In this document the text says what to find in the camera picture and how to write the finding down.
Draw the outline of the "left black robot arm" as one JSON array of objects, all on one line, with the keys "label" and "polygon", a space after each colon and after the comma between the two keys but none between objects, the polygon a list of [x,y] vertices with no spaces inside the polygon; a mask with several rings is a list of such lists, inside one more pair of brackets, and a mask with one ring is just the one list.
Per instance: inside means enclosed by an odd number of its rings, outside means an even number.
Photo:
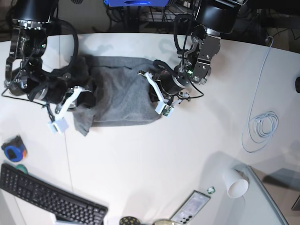
[{"label": "left black robot arm", "polygon": [[[154,82],[162,96],[171,101],[191,100],[183,90],[205,84],[211,73],[211,60],[220,50],[221,34],[230,34],[244,0],[201,0],[196,14],[178,14],[173,23],[173,39],[179,65],[171,68],[166,62],[155,60]],[[178,42],[179,24],[187,22],[186,37],[191,37],[189,49]]]}]

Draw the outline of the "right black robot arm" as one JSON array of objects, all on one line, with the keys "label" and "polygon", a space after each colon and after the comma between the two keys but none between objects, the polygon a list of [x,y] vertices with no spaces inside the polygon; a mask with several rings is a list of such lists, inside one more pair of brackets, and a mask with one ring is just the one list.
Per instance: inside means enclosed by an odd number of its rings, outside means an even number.
[{"label": "right black robot arm", "polygon": [[[29,101],[39,100],[62,107],[82,88],[71,101],[70,109],[87,108],[96,104],[95,82],[89,75],[78,75],[79,40],[75,28],[59,19],[56,0],[18,0],[8,11],[11,28],[11,47],[6,61],[5,86],[14,96],[26,95]],[[60,27],[70,30],[74,48],[71,61],[62,68],[47,72],[42,68],[47,38]]]}]

